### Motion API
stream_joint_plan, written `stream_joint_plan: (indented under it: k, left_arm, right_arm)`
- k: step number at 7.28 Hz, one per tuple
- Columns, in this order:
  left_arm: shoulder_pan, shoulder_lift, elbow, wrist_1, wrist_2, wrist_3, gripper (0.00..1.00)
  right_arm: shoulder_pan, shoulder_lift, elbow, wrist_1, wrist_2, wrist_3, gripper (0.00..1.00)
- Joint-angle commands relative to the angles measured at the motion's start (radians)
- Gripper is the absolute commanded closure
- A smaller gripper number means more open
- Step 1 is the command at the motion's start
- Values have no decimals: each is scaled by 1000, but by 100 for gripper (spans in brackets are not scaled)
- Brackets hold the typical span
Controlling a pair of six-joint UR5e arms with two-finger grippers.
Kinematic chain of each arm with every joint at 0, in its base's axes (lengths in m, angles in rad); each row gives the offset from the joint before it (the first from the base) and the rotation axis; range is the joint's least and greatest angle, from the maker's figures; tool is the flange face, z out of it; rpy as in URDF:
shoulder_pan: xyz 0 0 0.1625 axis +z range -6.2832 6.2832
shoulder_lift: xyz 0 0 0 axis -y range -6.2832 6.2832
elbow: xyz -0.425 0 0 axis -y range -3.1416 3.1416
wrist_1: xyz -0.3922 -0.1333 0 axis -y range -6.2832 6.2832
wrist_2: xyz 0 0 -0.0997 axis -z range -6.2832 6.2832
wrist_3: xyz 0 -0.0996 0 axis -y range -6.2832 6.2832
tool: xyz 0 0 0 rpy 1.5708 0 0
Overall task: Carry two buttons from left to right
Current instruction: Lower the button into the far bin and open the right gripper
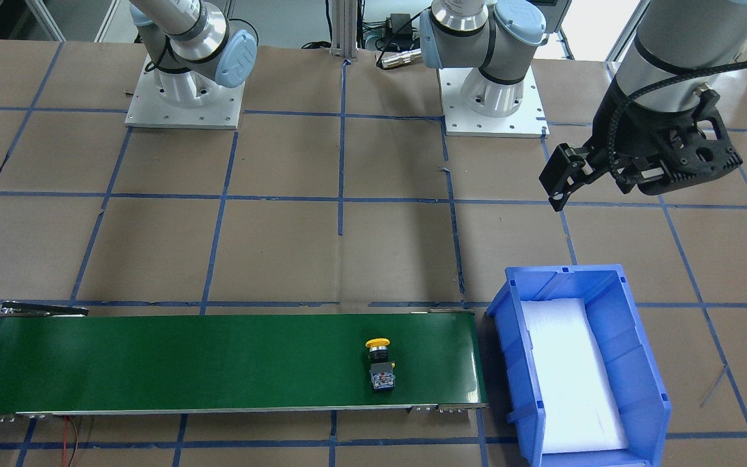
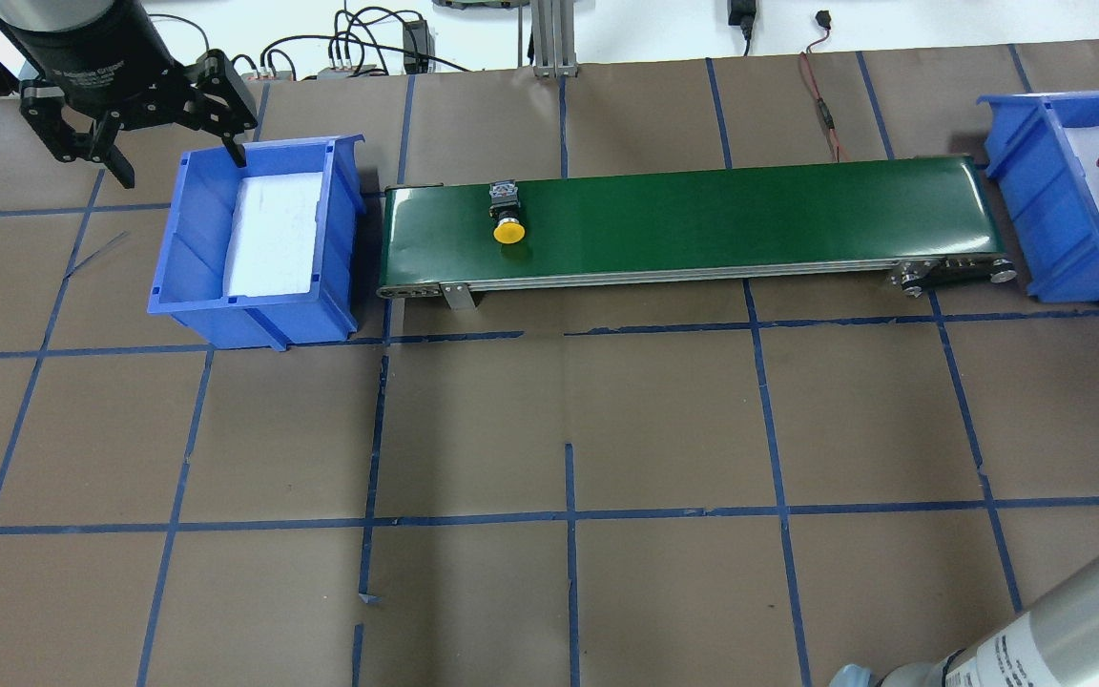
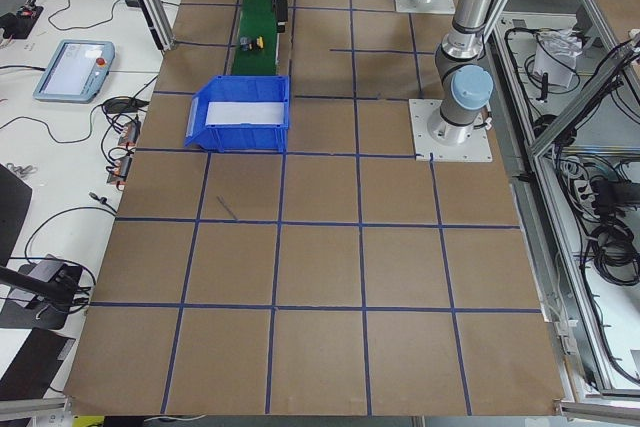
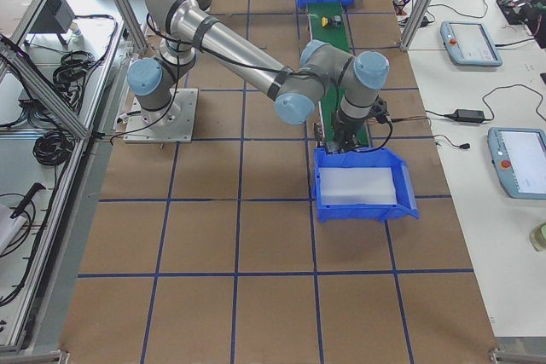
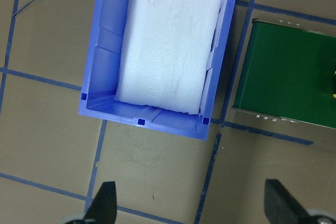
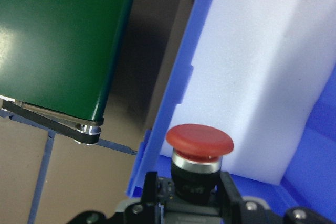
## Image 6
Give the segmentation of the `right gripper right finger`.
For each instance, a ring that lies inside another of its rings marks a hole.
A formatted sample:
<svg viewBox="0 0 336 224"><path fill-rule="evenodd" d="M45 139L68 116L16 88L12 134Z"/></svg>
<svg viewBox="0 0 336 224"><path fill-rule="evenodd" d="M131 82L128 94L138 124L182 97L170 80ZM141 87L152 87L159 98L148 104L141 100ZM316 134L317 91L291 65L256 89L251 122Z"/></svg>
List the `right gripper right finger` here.
<svg viewBox="0 0 336 224"><path fill-rule="evenodd" d="M233 214L239 210L243 198L229 172L220 173L219 195L223 214Z"/></svg>

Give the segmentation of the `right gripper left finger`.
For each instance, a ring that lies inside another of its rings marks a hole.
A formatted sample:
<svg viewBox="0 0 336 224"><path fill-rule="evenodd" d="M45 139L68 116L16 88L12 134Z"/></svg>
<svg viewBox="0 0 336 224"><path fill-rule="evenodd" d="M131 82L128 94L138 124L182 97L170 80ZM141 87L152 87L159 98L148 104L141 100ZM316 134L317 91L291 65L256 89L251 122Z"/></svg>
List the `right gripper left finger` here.
<svg viewBox="0 0 336 224"><path fill-rule="evenodd" d="M148 207L158 206L159 178L157 172L147 172L144 180L141 203Z"/></svg>

